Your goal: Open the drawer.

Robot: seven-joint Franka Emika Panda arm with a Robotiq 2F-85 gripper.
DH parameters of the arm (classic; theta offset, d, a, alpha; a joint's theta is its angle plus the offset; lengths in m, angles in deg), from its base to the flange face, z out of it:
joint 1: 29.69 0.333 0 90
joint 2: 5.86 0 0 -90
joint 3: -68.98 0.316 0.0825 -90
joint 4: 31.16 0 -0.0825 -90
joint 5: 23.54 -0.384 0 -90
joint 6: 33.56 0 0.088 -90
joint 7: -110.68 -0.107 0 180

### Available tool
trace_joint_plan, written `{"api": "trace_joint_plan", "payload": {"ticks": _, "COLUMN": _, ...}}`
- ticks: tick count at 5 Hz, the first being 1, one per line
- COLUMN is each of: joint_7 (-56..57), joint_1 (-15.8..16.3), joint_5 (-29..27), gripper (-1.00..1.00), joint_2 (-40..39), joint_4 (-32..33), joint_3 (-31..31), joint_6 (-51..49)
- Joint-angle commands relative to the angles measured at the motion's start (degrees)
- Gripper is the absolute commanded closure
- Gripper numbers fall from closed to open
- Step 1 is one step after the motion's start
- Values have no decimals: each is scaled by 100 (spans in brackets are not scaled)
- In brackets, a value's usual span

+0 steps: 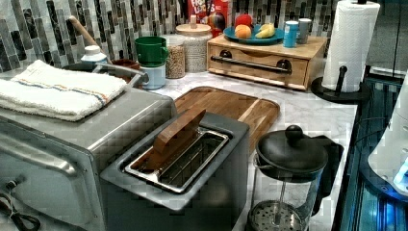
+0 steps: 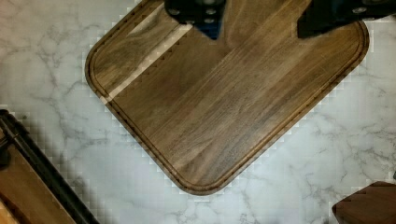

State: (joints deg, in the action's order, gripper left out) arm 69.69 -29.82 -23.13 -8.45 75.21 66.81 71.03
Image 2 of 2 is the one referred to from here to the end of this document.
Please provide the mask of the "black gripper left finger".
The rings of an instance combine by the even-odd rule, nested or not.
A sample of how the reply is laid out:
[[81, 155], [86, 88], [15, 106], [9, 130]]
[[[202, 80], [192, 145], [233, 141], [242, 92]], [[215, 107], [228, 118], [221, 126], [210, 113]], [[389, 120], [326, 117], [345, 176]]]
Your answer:
[[180, 24], [191, 24], [212, 40], [219, 38], [226, 0], [164, 0], [167, 14]]

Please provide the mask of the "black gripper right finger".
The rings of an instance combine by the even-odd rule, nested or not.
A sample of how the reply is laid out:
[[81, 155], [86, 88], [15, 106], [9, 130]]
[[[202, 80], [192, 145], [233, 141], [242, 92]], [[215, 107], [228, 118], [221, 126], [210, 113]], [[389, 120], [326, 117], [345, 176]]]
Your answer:
[[297, 36], [326, 34], [355, 21], [381, 19], [396, 12], [396, 0], [312, 0], [297, 20]]

